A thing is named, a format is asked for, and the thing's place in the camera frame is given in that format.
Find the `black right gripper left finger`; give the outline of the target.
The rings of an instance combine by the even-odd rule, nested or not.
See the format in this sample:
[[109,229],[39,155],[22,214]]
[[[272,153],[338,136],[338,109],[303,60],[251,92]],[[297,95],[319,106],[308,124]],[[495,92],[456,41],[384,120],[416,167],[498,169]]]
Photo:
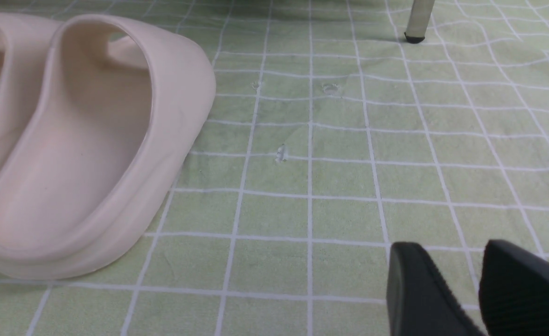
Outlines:
[[392,243],[386,302],[392,336],[484,335],[419,243]]

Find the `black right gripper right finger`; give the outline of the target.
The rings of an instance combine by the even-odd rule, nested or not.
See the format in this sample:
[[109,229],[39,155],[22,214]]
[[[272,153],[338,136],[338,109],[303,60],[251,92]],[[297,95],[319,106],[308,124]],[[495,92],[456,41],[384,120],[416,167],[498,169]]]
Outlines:
[[479,305],[491,336],[549,336],[549,262],[504,239],[489,240]]

